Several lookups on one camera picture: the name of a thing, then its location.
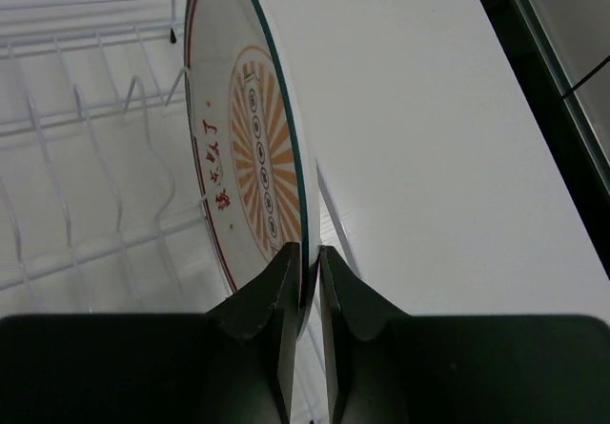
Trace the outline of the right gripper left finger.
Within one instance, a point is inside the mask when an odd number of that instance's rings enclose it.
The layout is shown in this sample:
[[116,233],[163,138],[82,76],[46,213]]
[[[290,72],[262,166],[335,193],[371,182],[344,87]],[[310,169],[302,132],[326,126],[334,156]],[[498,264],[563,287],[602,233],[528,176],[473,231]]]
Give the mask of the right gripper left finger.
[[286,423],[300,248],[206,313],[1,321],[5,423]]

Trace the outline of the white plate orange sunburst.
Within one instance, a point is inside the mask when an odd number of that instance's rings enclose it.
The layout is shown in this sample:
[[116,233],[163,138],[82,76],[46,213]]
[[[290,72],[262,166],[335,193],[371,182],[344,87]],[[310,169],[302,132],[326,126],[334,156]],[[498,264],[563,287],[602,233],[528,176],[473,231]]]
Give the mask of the white plate orange sunburst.
[[315,156],[265,0],[187,0],[184,64],[193,159],[219,264],[238,291],[295,243],[303,329],[320,239]]

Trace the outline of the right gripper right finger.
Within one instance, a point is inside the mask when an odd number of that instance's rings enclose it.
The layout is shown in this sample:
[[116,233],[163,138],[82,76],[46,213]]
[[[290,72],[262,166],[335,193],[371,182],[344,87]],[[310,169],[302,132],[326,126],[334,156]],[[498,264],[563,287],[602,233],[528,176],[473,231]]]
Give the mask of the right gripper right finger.
[[320,250],[334,423],[605,423],[609,329],[577,314],[415,316]]

